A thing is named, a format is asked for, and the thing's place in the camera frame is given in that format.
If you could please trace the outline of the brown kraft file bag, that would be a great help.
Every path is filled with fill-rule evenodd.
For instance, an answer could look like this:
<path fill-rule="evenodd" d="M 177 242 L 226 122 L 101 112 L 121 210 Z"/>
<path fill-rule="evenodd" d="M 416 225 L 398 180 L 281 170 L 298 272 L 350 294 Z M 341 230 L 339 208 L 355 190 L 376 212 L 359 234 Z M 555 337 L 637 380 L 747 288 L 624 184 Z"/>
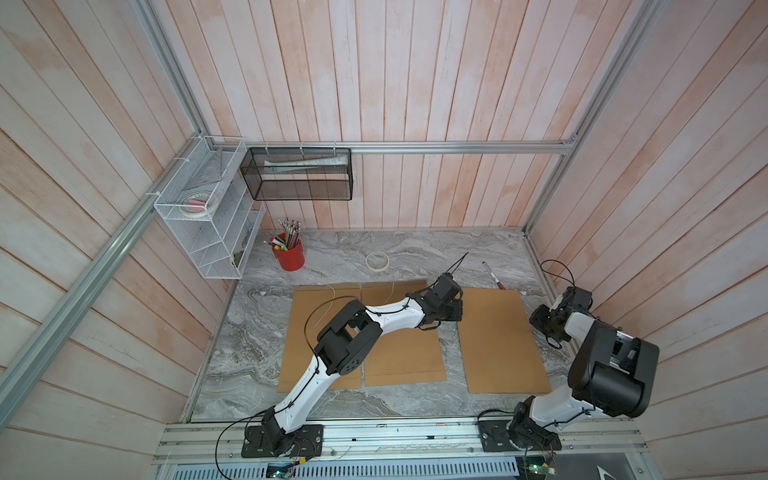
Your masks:
<path fill-rule="evenodd" d="M 277 391 L 288 393 L 313 358 L 318 333 L 353 298 L 361 287 L 352 284 L 297 286 L 294 288 Z"/>

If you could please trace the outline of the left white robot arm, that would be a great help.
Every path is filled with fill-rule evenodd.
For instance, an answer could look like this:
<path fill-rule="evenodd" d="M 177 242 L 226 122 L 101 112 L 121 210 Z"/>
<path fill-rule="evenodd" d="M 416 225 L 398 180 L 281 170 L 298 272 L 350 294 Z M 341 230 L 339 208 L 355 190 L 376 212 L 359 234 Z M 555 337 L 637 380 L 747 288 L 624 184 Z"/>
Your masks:
<path fill-rule="evenodd" d="M 360 367 L 380 337 L 400 330 L 431 330 L 462 318 L 463 291 L 449 272 L 394 303 L 368 306 L 351 296 L 317 335 L 304 374 L 287 396 L 265 410 L 262 437 L 274 456 L 292 446 L 321 396 L 340 377 Z"/>

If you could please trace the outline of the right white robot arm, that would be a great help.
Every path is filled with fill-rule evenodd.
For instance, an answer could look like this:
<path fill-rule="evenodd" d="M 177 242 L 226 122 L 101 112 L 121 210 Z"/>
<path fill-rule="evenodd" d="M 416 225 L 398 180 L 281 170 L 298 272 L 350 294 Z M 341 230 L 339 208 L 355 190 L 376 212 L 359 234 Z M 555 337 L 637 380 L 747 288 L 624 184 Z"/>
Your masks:
<path fill-rule="evenodd" d="M 660 349 L 590 314 L 592 294 L 569 286 L 549 308 L 539 306 L 529 323 L 556 341 L 580 348 L 567 383 L 544 396 L 518 403 L 507 425 L 511 443 L 524 450 L 559 450 L 564 427 L 592 417 L 636 418 L 649 406 Z"/>

